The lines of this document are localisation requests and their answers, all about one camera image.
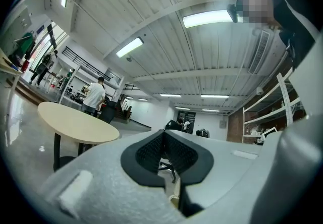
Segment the black mesh panel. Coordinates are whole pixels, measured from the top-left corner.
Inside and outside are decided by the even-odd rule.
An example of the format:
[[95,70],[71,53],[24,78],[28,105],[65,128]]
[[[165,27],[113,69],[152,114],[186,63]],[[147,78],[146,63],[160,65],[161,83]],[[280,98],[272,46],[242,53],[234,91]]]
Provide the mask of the black mesh panel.
[[178,174],[188,170],[197,161],[194,149],[164,133],[165,153]]
[[163,150],[163,133],[161,133],[137,150],[136,161],[146,170],[157,174]]

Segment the corrugated metal ceiling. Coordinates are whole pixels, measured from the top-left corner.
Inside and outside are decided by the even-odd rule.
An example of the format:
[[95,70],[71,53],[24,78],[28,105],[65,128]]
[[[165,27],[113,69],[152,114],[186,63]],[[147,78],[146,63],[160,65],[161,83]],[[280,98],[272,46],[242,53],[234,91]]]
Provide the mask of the corrugated metal ceiling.
[[[77,0],[87,13],[77,10],[76,17],[72,19],[72,31],[102,55],[110,53],[105,60],[121,67],[131,77],[153,77],[155,74],[199,69],[248,68],[257,39],[253,35],[253,28],[248,24],[216,23],[189,29],[183,26],[184,16],[223,10],[233,1],[197,1],[197,5],[186,8],[181,6],[180,10],[170,9],[188,1],[193,0]],[[63,8],[60,0],[51,0],[50,5],[56,14],[67,20],[73,3],[68,3],[67,8]],[[129,55],[118,58],[116,52],[138,36],[143,39],[144,45]],[[246,60],[241,65],[245,54]],[[199,95],[225,94],[231,91],[231,95],[246,96],[265,77],[253,75],[236,78],[237,76],[185,77],[142,81],[140,84],[151,93]],[[234,107],[238,102],[237,99],[229,99],[208,103]]]

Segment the floor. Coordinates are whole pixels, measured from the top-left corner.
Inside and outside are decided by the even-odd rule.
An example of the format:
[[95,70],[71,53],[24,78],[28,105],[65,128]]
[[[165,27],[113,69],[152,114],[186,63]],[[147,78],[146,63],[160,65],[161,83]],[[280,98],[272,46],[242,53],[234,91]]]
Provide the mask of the floor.
[[[51,86],[48,88],[49,82],[45,81],[45,80],[42,80],[40,82],[39,87],[36,87],[38,76],[33,80],[32,84],[29,84],[29,81],[30,81],[32,75],[33,75],[33,73],[31,71],[26,71],[21,76],[21,79],[23,79],[27,83],[27,85],[30,86],[30,88],[32,90],[35,90],[41,96],[45,97],[48,101],[53,101],[53,102],[56,101],[58,98],[57,94],[58,94],[59,89],[53,88]],[[48,76],[49,76],[49,73],[47,73],[45,75],[46,80],[47,80]]]
[[[10,168],[17,174],[19,180],[25,186],[38,191],[38,188],[53,173],[54,133],[43,124],[37,114],[37,106],[18,94],[14,95],[12,113],[7,119],[5,112],[11,90],[6,83],[7,77],[7,74],[0,73],[1,146],[4,146]],[[122,138],[150,130],[136,122],[125,124],[113,120],[111,125],[119,130]],[[77,143],[61,140],[61,156],[77,156],[77,151]],[[165,178],[166,194],[172,195],[174,190],[172,173],[165,170],[158,174]]]

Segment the ceiling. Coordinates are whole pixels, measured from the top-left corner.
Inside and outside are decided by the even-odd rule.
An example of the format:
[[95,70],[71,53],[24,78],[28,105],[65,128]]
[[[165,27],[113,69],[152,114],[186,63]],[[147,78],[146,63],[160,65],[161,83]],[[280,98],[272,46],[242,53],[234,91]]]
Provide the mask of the ceiling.
[[[257,74],[249,74],[259,36],[254,26],[226,22],[184,27],[184,16],[225,10],[235,0],[74,1],[63,8],[61,0],[45,0],[46,11],[76,42],[150,96],[181,94],[171,99],[175,106],[234,111],[268,79],[285,50],[277,30],[266,29],[266,59]],[[116,56],[138,36],[142,46]],[[230,97],[201,99],[201,94]]]

